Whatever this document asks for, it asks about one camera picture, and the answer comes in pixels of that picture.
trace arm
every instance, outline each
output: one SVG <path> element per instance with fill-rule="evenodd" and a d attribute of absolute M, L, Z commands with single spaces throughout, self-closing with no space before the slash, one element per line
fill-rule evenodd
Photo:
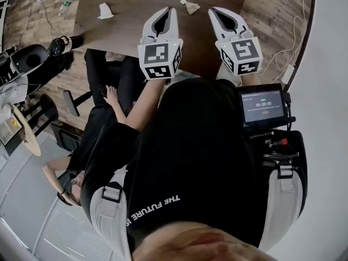
<path fill-rule="evenodd" d="M 261 81 L 255 72 L 247 74 L 245 76 L 241 76 L 240 78 L 243 83 L 243 86 L 261 85 Z"/>
<path fill-rule="evenodd" d="M 125 124 L 142 131 L 157 110 L 158 102 L 165 85 L 165 79 L 149 80 L 139 99 L 126 118 Z"/>
<path fill-rule="evenodd" d="M 42 170 L 43 170 L 46 178 L 51 183 L 51 185 L 54 187 L 54 189 L 60 194 L 64 191 L 64 188 L 59 183 L 58 178 L 55 175 L 55 172 L 66 170 L 67 167 L 69 166 L 70 159 L 71 159 L 71 157 L 63 157 L 60 159 L 51 160 L 51 161 L 45 163 L 42 167 Z M 64 197 L 64 199 L 68 203 L 70 203 L 74 206 L 78 206 L 73 200 L 71 200 L 70 196 L 66 192 L 62 194 L 62 197 Z"/>
<path fill-rule="evenodd" d="M 120 106 L 119 99 L 117 97 L 117 90 L 112 86 L 106 86 L 107 87 L 107 97 L 104 98 L 104 100 L 111 105 L 113 108 L 116 119 L 119 123 L 124 124 L 126 120 L 126 116 L 122 111 L 122 108 Z"/>

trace crumpled paper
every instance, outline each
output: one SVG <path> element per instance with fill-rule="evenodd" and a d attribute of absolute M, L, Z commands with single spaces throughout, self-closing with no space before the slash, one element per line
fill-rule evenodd
<path fill-rule="evenodd" d="M 187 11 L 189 12 L 190 15 L 194 14 L 201 8 L 198 4 L 190 3 L 190 2 L 187 2 L 186 0 L 181 0 L 180 2 L 183 5 L 186 5 Z"/>

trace white shoulder strap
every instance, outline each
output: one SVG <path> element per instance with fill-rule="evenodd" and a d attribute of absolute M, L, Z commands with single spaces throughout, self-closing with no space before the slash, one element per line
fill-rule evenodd
<path fill-rule="evenodd" d="M 132 261 L 127 239 L 127 201 L 123 192 L 126 167 L 117 170 L 110 183 L 98 189 L 91 200 L 91 221 L 113 250 L 117 260 Z"/>
<path fill-rule="evenodd" d="M 300 215 L 303 190 L 299 175 L 278 179 L 278 170 L 270 175 L 264 232 L 259 245 L 262 251 L 274 247 Z"/>

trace monitor screen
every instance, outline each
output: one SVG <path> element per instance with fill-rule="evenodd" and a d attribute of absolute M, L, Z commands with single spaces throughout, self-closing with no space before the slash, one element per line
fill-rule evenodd
<path fill-rule="evenodd" d="M 241 94 L 246 123 L 284 116 L 280 91 Z"/>

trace wooden floor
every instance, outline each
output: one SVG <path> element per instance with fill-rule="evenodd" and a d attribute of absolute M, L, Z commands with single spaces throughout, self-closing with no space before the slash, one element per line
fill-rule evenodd
<path fill-rule="evenodd" d="M 52 35 L 54 38 L 72 35 L 73 32 L 78 0 L 74 0 L 66 15 L 61 17 L 58 16 L 58 11 L 63 1 L 45 0 L 43 2 L 47 9 L 48 20 L 53 26 Z M 305 13 L 308 19 L 310 0 L 305 0 L 305 4 Z M 43 5 L 34 0 L 13 0 L 11 5 L 5 20 L 4 48 L 9 48 L 12 45 L 24 47 L 34 43 L 47 47 L 52 39 L 51 26 L 46 20 Z M 254 31 L 255 36 L 260 39 L 264 54 L 263 69 L 265 69 L 275 53 L 293 46 L 293 20 L 295 16 L 303 16 L 302 0 L 245 0 L 241 14 Z M 301 22 L 296 21 L 295 30 L 298 36 L 300 36 L 301 28 Z M 73 96 L 88 91 L 83 56 L 83 51 L 76 51 L 74 53 L 75 61 L 71 69 L 62 72 L 37 92 L 37 95 L 47 94 L 54 100 L 61 121 L 79 129 L 85 127 L 89 111 L 93 107 L 92 100 L 89 99 L 79 107 L 81 116 L 77 118 L 67 111 L 62 91 L 69 89 Z M 110 59 L 114 59 L 114 57 L 114 55 L 109 55 Z M 280 55 L 278 60 L 279 65 L 284 65 L 286 62 L 284 55 Z M 270 83 L 279 73 L 275 64 L 271 64 L 261 80 L 263 83 Z"/>

